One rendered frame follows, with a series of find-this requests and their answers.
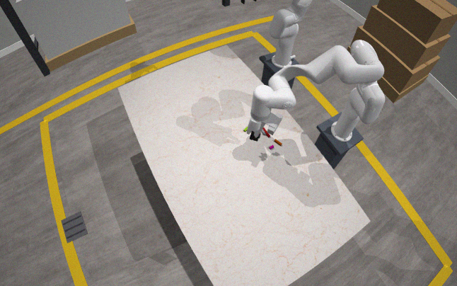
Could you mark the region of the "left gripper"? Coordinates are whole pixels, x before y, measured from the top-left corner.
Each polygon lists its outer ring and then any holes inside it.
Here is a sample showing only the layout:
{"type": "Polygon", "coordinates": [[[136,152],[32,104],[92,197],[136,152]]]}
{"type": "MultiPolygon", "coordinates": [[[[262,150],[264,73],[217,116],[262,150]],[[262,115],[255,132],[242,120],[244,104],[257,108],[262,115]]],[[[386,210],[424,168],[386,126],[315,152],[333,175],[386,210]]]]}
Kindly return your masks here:
{"type": "Polygon", "coordinates": [[[263,121],[257,121],[255,119],[253,119],[251,116],[250,121],[248,123],[248,129],[247,129],[247,134],[249,135],[251,133],[250,139],[257,142],[258,138],[260,138],[260,134],[261,134],[261,131],[264,126],[265,126],[265,123],[263,123],[263,121]]]}

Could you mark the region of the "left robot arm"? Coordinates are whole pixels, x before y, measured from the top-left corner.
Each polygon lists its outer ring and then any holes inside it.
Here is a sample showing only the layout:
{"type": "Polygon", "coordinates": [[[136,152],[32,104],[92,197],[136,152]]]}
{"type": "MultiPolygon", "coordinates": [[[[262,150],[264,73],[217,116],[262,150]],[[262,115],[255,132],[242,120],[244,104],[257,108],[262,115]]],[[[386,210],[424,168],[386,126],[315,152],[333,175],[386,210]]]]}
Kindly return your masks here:
{"type": "Polygon", "coordinates": [[[275,115],[271,109],[288,110],[296,105],[288,81],[306,76],[321,84],[337,74],[341,82],[356,84],[339,120],[331,127],[335,139],[349,141],[359,120],[364,124],[372,123],[385,103],[385,96],[377,83],[384,74],[384,68],[374,48],[364,40],[355,40],[350,52],[336,45],[308,64],[291,65],[279,70],[270,78],[269,86],[259,85],[253,91],[252,118],[269,125],[267,133],[273,135],[283,115],[275,115]]]}

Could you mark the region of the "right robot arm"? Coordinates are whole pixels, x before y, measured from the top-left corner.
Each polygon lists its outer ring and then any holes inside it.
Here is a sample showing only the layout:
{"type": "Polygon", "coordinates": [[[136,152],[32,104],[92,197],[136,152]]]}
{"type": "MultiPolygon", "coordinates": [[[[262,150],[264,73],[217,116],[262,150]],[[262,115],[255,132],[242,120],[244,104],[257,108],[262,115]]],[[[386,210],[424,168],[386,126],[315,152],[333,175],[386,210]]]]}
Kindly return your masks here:
{"type": "Polygon", "coordinates": [[[278,39],[275,56],[272,57],[272,63],[276,67],[288,67],[291,65],[291,59],[296,57],[291,56],[291,52],[299,31],[298,23],[301,22],[311,2],[312,0],[293,0],[289,8],[275,13],[269,32],[274,39],[278,39]]]}

